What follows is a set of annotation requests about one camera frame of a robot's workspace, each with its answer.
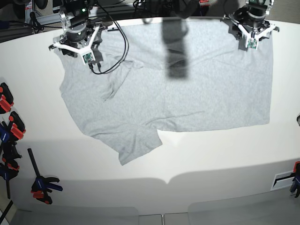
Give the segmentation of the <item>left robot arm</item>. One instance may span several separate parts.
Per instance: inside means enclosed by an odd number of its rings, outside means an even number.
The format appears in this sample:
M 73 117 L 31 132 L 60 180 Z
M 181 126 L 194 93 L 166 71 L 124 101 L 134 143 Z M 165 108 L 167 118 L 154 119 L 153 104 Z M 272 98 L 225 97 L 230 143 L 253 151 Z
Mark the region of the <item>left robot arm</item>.
M 265 20 L 273 5 L 273 0 L 247 0 L 235 12 L 224 12 L 222 19 L 230 21 L 229 33 L 239 41 L 239 49 L 257 49 L 259 42 L 269 39 L 274 30 L 279 32 L 278 26 Z

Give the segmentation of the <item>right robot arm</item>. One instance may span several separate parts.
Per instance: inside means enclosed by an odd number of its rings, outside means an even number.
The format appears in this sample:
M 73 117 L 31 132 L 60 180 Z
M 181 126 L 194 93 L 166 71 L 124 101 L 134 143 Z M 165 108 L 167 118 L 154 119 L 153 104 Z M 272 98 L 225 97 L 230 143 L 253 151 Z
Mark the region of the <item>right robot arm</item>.
M 64 0 L 59 10 L 63 34 L 55 45 L 64 55 L 81 57 L 84 64 L 101 61 L 98 47 L 107 28 L 101 19 L 89 18 L 93 5 L 92 0 Z

